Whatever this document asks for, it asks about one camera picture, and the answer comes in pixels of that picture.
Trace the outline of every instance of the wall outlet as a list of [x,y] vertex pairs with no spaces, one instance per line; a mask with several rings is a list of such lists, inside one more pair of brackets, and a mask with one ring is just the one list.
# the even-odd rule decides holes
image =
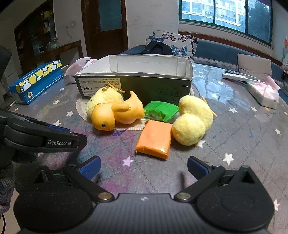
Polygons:
[[67,28],[70,28],[70,27],[73,27],[73,22],[72,21],[67,24]]

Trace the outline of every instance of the window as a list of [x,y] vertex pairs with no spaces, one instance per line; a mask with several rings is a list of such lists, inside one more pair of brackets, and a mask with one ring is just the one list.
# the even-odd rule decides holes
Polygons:
[[180,21],[231,29],[267,45],[272,38],[272,0],[179,0]]
[[190,12],[190,2],[182,2],[182,11]]

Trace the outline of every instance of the orange package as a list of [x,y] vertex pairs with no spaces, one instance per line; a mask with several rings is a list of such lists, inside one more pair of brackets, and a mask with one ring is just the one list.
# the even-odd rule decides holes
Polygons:
[[172,124],[148,120],[144,127],[135,151],[167,159],[171,143]]

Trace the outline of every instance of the window sill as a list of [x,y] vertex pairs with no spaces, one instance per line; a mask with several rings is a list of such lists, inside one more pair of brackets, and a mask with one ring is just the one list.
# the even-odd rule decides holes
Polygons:
[[242,44],[252,49],[259,50],[269,56],[272,56],[273,54],[273,48],[271,46],[266,45],[241,33],[237,33],[228,29],[223,29],[220,27],[196,22],[179,21],[178,30],[222,38],[238,44]]

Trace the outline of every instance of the green package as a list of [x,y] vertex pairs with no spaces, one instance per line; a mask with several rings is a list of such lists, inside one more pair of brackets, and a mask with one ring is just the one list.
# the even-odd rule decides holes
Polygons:
[[152,101],[144,107],[146,118],[163,122],[167,122],[178,111],[178,106],[162,101]]

